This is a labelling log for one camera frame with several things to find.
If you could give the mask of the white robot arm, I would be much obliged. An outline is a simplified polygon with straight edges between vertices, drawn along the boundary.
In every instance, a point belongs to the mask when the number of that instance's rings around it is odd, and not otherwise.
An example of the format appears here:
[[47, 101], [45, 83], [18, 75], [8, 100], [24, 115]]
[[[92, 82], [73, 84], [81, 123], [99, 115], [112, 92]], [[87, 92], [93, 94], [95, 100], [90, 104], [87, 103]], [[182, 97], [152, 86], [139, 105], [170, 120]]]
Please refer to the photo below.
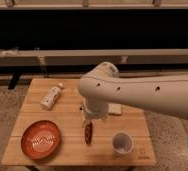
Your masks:
[[86, 117], [103, 119], [116, 103], [188, 120], [188, 75], [120, 78], [111, 62], [102, 62], [78, 82]]

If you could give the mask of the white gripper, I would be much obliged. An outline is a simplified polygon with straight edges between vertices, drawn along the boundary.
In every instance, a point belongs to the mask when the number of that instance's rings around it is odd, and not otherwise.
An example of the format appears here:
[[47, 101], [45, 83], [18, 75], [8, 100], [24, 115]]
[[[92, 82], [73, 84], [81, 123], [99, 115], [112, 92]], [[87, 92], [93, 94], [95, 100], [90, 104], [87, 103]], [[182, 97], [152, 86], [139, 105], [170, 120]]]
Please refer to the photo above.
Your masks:
[[108, 118], [108, 113], [109, 105], [106, 102], [87, 98], [83, 99], [82, 118], [84, 126], [90, 124], [93, 119], [101, 119], [105, 122]]

